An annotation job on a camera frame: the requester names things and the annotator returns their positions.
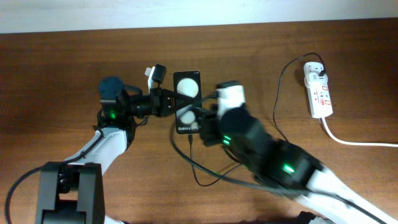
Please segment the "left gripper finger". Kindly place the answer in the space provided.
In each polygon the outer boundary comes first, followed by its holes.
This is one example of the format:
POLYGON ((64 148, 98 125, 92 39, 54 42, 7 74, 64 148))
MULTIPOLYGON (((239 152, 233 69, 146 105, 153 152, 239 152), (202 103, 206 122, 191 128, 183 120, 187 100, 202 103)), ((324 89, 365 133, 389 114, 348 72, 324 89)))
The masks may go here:
POLYGON ((175 115, 176 115, 176 117, 182 117, 182 116, 185 116, 186 114, 194 116, 195 113, 193 112, 193 109, 194 109, 193 105, 187 105, 187 106, 184 106, 183 108, 177 110, 175 112, 175 115))
POLYGON ((166 98, 170 98, 171 100, 185 100, 185 101, 193 101, 194 98, 191 96, 187 96, 181 93, 177 93, 175 91, 167 90, 167 89, 162 89, 162 94, 166 98))

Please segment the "black smartphone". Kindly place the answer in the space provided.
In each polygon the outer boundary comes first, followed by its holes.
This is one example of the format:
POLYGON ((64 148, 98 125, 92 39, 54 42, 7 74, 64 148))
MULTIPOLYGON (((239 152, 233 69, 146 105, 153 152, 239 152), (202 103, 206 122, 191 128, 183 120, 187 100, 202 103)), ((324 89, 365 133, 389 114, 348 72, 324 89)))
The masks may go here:
MULTIPOLYGON (((201 99, 201 75, 199 71, 182 71, 174 73, 174 91, 194 98, 193 101, 176 100, 178 109, 191 105, 201 99)), ((177 134, 198 133, 199 125, 195 116, 186 114, 182 117, 175 116, 175 129, 177 134)))

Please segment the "white power strip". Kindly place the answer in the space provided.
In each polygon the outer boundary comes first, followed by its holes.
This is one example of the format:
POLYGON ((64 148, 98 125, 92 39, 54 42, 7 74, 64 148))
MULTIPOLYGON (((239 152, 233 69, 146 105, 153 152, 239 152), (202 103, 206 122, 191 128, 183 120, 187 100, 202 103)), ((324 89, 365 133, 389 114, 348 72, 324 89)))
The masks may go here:
MULTIPOLYGON (((319 62, 307 62, 303 70, 304 77, 307 72, 317 72, 319 76, 326 75, 324 66, 319 62)), ((313 118, 326 118, 333 114, 328 84, 307 88, 307 93, 313 118)))

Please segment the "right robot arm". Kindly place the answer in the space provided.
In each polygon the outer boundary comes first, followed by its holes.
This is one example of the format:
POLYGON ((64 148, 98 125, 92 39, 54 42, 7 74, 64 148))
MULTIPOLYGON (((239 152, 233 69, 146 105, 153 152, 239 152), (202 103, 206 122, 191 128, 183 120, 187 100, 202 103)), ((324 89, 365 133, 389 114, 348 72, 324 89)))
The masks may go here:
POLYGON ((222 144, 263 187, 310 208, 333 223, 397 223, 345 185, 301 147, 274 139, 245 106, 218 116, 192 108, 204 145, 222 144))

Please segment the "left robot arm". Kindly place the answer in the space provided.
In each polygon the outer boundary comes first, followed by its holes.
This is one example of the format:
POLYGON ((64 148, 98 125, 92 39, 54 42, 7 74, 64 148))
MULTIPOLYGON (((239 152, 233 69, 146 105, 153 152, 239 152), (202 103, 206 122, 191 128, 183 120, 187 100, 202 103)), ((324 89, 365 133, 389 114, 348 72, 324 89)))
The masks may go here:
POLYGON ((103 79, 98 90, 102 108, 95 135, 76 154, 48 162, 40 173, 36 223, 116 223, 107 216, 103 174, 134 140, 135 119, 173 115, 188 100, 201 98, 199 75, 174 77, 174 90, 125 85, 118 77, 103 79))

